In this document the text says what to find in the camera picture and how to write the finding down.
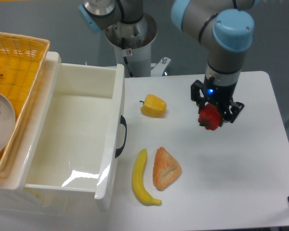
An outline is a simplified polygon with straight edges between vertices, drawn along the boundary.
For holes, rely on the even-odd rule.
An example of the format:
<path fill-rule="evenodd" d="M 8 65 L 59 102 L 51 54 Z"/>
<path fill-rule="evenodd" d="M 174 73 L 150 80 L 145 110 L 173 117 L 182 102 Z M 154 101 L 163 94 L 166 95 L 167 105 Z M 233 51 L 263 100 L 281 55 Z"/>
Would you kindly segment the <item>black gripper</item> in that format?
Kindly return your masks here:
<path fill-rule="evenodd" d="M 196 80 L 191 85 L 191 100 L 196 103 L 198 112 L 200 113 L 207 102 L 219 108 L 221 111 L 222 121 L 220 127 L 225 123 L 234 123 L 245 105 L 241 102 L 233 101 L 233 93 L 236 83 L 228 86 L 219 86 L 214 84 L 215 78 L 204 78 L 204 84 L 200 80 Z"/>

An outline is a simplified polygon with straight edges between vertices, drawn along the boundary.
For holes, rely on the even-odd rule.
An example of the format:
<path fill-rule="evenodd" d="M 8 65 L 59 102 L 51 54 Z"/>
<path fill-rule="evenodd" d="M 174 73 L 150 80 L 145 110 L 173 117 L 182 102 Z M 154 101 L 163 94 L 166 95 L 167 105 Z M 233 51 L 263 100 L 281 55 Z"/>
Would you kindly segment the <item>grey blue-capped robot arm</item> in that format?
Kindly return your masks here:
<path fill-rule="evenodd" d="M 233 93 L 253 40 L 254 20 L 247 10 L 255 4 L 254 0 L 176 0 L 172 5 L 172 22 L 210 53 L 204 80 L 191 85 L 198 122 L 207 130 L 233 123 L 244 108 L 233 100 Z M 157 24 L 145 13 L 143 1 L 86 0 L 79 13 L 92 32 L 105 32 L 127 77 L 151 75 Z"/>

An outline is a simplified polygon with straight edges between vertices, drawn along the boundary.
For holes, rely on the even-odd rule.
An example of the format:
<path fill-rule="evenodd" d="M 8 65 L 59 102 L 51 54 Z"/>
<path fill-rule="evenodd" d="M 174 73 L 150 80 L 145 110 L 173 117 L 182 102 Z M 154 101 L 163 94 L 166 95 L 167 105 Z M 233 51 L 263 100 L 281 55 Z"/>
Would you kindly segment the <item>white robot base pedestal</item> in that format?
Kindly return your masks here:
<path fill-rule="evenodd" d="M 135 24 L 118 22 L 105 30 L 113 46 L 117 64 L 124 65 L 125 77 L 167 76 L 171 59 L 151 61 L 151 45 L 157 36 L 157 24 L 152 16 L 143 14 Z"/>

